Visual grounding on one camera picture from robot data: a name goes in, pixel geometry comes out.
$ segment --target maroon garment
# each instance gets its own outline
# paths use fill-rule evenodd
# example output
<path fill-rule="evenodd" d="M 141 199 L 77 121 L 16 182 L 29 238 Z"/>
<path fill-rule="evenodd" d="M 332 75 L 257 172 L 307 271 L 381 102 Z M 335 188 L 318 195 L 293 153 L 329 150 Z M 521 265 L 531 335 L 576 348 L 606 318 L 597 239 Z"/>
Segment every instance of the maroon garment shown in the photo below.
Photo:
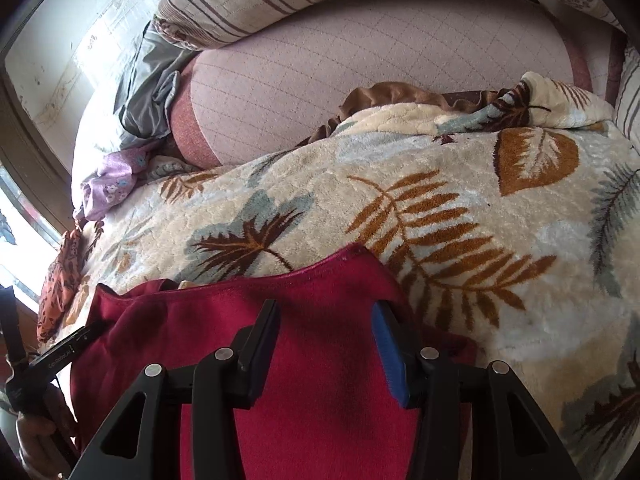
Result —
<path fill-rule="evenodd" d="M 350 245 L 306 269 L 174 289 L 170 280 L 116 295 L 97 287 L 87 323 L 115 325 L 73 364 L 71 394 L 86 444 L 149 363 L 177 368 L 231 343 L 262 302 L 278 301 L 280 336 L 262 397 L 236 424 L 249 480 L 403 479 L 418 411 L 386 387 L 371 307 L 390 300 L 412 316 L 396 280 L 365 248 Z M 471 340 L 424 327 L 425 343 L 472 364 Z M 190 407 L 182 411 L 182 478 L 191 478 Z"/>

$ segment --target purple cloth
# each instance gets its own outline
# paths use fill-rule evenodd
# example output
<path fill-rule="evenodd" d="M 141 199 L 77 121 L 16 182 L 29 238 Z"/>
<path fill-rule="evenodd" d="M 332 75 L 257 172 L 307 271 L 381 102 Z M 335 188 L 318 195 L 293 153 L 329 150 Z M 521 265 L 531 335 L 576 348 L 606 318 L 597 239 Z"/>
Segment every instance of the purple cloth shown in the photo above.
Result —
<path fill-rule="evenodd" d="M 129 148 L 104 156 L 98 176 L 86 182 L 82 190 L 84 217 L 87 220 L 101 220 L 109 209 L 131 193 L 138 180 L 137 175 L 146 170 L 148 152 L 159 144 L 151 142 L 140 148 Z"/>

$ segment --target leaf-patterned blanket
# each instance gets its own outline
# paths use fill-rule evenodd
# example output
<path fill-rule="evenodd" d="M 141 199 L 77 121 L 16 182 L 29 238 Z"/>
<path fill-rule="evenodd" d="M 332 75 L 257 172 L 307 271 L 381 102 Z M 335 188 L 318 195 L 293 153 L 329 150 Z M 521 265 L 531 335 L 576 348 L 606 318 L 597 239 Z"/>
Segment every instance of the leaf-patterned blanket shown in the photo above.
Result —
<path fill-rule="evenodd" d="M 530 72 L 472 114 L 369 108 L 329 139 L 150 183 L 98 224 L 59 337 L 100 282 L 279 274 L 357 241 L 426 323 L 511 364 L 585 480 L 613 478 L 639 439 L 640 159 L 611 118 Z"/>

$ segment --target orange patterned cloth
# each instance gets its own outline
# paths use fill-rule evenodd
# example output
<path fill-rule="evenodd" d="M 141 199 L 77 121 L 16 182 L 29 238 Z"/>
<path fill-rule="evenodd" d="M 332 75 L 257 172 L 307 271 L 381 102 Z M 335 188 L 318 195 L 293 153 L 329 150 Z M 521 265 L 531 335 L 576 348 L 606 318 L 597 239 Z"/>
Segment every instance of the orange patterned cloth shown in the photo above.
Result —
<path fill-rule="evenodd" d="M 40 293 L 38 310 L 38 341 L 46 343 L 57 331 L 63 314 L 71 305 L 80 283 L 82 231 L 76 227 L 63 236 L 58 256 Z"/>

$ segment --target white tiled wall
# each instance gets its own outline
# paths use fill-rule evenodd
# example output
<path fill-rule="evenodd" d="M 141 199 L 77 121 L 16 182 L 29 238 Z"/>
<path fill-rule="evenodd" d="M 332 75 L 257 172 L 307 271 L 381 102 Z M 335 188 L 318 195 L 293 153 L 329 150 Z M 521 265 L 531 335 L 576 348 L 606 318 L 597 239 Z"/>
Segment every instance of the white tiled wall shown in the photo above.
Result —
<path fill-rule="evenodd" d="M 45 0 L 6 58 L 22 106 L 70 171 L 94 89 L 118 79 L 159 0 Z"/>

